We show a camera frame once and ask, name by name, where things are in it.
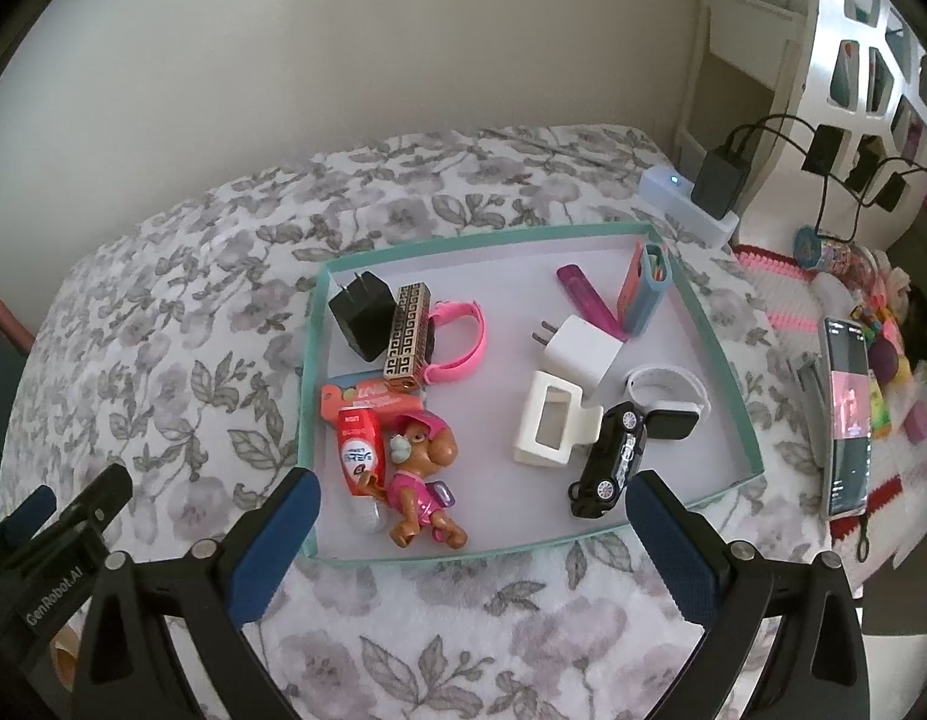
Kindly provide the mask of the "magenta lighter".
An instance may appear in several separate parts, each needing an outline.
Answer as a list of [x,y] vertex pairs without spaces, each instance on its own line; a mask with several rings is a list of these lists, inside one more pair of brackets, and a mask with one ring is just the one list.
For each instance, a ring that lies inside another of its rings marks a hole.
[[579,265],[562,265],[556,270],[556,278],[582,319],[619,341],[626,339],[626,333],[619,325],[619,320],[593,288],[593,284],[585,277]]

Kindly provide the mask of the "black usb charger cube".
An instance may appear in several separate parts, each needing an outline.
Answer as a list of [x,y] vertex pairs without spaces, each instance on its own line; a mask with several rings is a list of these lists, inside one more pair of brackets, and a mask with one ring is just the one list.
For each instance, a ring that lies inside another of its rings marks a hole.
[[380,358],[390,341],[397,303],[388,284],[370,271],[358,273],[328,301],[344,339],[367,362]]

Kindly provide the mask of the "pink kids band watch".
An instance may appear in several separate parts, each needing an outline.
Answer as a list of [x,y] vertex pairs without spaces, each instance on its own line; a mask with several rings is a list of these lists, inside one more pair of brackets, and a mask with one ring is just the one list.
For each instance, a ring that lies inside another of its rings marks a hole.
[[488,322],[477,302],[442,301],[432,307],[429,322],[437,341],[434,357],[424,366],[427,385],[460,382],[481,366],[488,348]]

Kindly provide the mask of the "brown pink toy dog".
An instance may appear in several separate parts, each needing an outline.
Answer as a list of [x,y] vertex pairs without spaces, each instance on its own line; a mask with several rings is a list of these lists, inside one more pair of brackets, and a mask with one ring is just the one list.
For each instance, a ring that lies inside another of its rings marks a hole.
[[399,548],[410,546],[424,530],[432,538],[461,550],[468,541],[465,530],[450,517],[455,499],[437,475],[458,457],[458,444],[449,424],[432,411],[406,411],[395,418],[390,436],[392,474],[385,500],[400,520],[390,530]]

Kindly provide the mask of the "white usb charger cube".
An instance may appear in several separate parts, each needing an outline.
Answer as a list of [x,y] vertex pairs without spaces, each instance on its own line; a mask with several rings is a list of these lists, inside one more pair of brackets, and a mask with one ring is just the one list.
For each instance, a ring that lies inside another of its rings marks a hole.
[[532,338],[541,346],[532,390],[556,387],[559,392],[579,392],[582,400],[595,395],[623,349],[621,340],[577,316],[568,317],[559,327],[541,322]]

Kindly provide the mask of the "teal shallow cardboard tray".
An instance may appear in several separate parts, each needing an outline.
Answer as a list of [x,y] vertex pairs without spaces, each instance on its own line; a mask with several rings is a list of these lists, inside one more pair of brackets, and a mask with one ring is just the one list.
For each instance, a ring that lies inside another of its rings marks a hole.
[[[655,236],[641,223],[525,227],[372,250],[320,266],[304,330],[299,463],[319,477],[323,499],[305,555],[338,566],[476,559],[624,527],[623,505],[595,520],[569,511],[569,484],[584,468],[585,449],[575,449],[562,468],[539,468],[517,463],[514,444],[543,358],[539,326],[561,323],[572,312],[557,269],[579,265],[598,294],[611,298],[626,276],[635,244]],[[335,433],[320,416],[320,388],[328,379],[369,371],[369,362],[347,346],[328,307],[364,271],[390,288],[422,283],[438,301],[474,302],[486,317],[488,348],[476,371],[460,382],[432,385],[426,395],[427,406],[449,421],[460,445],[457,463],[443,475],[457,498],[454,516],[468,533],[458,553],[430,536],[402,550],[387,533],[363,532],[344,483]],[[730,359],[681,268],[673,271],[650,327],[624,343],[600,387],[585,398],[585,408],[619,403],[624,379],[642,364],[683,367],[706,387],[709,415],[691,436],[680,442],[653,440],[642,458],[685,504],[701,507],[763,476],[760,444]]]

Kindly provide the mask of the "white cut-out shelf panel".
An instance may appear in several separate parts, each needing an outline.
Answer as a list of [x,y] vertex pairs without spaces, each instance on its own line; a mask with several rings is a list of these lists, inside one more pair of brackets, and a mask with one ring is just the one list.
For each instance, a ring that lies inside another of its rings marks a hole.
[[738,241],[787,254],[811,226],[886,249],[927,195],[927,47],[893,0],[811,0],[803,61],[754,135]]

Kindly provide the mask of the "gold patterned lighter case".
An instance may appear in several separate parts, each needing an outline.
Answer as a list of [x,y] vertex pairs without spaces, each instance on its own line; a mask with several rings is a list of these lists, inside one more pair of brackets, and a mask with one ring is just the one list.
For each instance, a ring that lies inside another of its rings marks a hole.
[[398,290],[382,371],[392,392],[404,394],[424,385],[431,346],[429,314],[431,291],[426,283],[405,284]]

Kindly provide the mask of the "pink white crochet mat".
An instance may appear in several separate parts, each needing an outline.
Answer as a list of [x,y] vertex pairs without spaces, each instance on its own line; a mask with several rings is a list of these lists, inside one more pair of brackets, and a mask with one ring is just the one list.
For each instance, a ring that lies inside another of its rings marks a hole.
[[777,358],[795,392],[774,403],[805,421],[821,518],[856,589],[927,535],[927,382],[849,278],[753,245],[735,255],[784,345]]

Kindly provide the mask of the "round blue sticker jar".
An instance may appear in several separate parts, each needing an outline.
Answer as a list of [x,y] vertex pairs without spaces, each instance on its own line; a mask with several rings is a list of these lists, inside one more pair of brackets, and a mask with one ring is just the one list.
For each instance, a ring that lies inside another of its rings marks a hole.
[[794,260],[805,271],[820,268],[823,241],[811,226],[802,226],[794,236]]

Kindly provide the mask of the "orange carrot knife card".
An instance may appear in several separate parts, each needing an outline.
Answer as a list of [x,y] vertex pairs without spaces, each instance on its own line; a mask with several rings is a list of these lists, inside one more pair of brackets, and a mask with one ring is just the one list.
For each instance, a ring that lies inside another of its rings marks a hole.
[[367,408],[387,426],[403,411],[421,405],[418,395],[402,394],[388,387],[380,371],[356,372],[328,379],[320,387],[320,418],[331,426],[338,424],[344,408]]

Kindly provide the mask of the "white power strip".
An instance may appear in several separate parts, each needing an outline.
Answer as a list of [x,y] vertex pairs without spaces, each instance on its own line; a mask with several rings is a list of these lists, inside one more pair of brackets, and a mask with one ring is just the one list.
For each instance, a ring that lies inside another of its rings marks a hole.
[[722,218],[710,216],[691,200],[694,184],[668,164],[656,164],[642,172],[637,192],[641,199],[660,211],[673,227],[694,236],[707,249],[722,249],[737,231],[735,211]]

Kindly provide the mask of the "red white lion tube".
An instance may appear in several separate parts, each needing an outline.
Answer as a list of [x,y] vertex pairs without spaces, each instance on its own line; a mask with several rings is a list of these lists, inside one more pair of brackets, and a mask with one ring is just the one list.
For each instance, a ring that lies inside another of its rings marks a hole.
[[387,507],[374,494],[385,476],[383,429],[376,411],[349,406],[336,419],[338,457],[349,491],[351,525],[359,533],[379,533]]

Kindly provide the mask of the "black toy car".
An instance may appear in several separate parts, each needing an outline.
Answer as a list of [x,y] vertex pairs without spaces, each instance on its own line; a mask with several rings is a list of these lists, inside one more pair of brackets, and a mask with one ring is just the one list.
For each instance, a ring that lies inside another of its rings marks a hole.
[[605,411],[584,471],[568,488],[571,514],[600,518],[613,511],[631,476],[641,468],[646,442],[646,415],[634,401],[621,401]]

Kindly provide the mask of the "white smartwatch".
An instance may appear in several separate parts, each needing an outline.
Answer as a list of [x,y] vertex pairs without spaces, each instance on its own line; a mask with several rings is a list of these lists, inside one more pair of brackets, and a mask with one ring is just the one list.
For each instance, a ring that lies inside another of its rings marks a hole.
[[624,394],[644,413],[652,440],[686,440],[710,415],[703,381],[680,366],[634,367],[624,380]]

